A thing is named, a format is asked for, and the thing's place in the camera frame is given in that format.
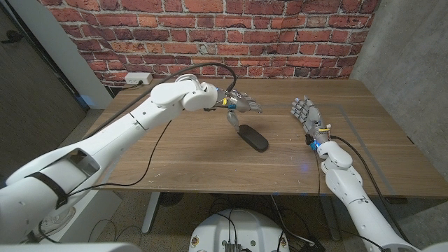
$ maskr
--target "table leg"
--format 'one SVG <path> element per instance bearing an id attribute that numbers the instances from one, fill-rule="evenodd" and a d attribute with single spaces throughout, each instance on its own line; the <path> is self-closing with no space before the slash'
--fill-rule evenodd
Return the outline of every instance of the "table leg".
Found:
<path id="1" fill-rule="evenodd" d="M 160 192 L 152 192 L 149 198 L 145 219 L 143 220 L 143 226 L 141 227 L 141 232 L 144 234 L 148 234 L 153 226 L 155 213 L 159 207 L 159 196 Z"/>
<path id="2" fill-rule="evenodd" d="M 327 220 L 327 225 L 332 227 L 328 228 L 330 230 L 331 239 L 334 241 L 339 241 L 341 239 L 341 234 L 338 229 L 335 210 L 333 209 L 333 203 L 331 202 L 331 197 L 321 196 L 323 213 L 325 214 L 325 219 Z"/>

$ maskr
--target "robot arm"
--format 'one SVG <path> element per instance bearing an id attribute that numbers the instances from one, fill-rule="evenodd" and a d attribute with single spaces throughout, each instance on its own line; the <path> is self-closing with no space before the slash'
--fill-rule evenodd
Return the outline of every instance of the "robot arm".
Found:
<path id="1" fill-rule="evenodd" d="M 302 123 L 307 133 L 307 144 L 317 151 L 321 170 L 329 189 L 344 203 L 359 235 L 390 251 L 420 251 L 399 237 L 363 189 L 361 175 L 352 166 L 352 158 L 336 142 L 330 140 L 330 127 L 323 126 L 321 114 L 304 97 L 296 98 L 291 113 Z M 363 240 L 368 251 L 380 251 L 374 244 Z"/>
<path id="2" fill-rule="evenodd" d="M 51 151 L 27 163 L 6 181 L 0 190 L 0 244 L 18 243 L 47 215 L 56 216 L 77 203 L 88 188 L 147 131 L 168 123 L 183 109 L 216 107 L 258 111 L 252 100 L 238 98 L 238 92 L 221 90 L 200 83 L 186 74 L 174 83 L 153 88 L 150 97 L 130 113 L 111 123 L 97 134 Z M 236 96 L 226 104 L 223 100 Z"/>

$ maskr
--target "gray wall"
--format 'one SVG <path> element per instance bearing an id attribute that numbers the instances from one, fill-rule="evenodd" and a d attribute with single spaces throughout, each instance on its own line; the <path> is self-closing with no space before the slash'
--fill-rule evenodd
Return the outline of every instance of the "gray wall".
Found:
<path id="1" fill-rule="evenodd" d="M 448 181 L 448 1 L 381 1 L 350 78 Z"/>

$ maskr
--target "electrical outlet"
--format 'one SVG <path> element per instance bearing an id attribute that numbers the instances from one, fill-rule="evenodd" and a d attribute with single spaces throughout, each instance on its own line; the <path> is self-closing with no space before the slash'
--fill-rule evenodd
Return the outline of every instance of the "electrical outlet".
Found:
<path id="1" fill-rule="evenodd" d="M 137 85 L 139 81 L 143 81 L 143 85 L 149 84 L 153 79 L 150 73 L 128 73 L 125 77 L 126 83 L 129 85 Z"/>

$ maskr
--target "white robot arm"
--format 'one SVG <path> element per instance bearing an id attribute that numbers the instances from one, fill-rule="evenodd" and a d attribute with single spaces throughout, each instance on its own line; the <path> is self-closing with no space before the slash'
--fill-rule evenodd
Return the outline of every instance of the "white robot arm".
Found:
<path id="1" fill-rule="evenodd" d="M 186 74 L 153 88 L 150 97 L 97 134 L 32 160 L 0 189 L 0 244 L 18 243 L 46 216 L 56 216 L 79 201 L 88 188 L 147 131 L 168 123 L 183 109 L 224 107 L 232 113 L 257 111 L 260 105 Z"/>

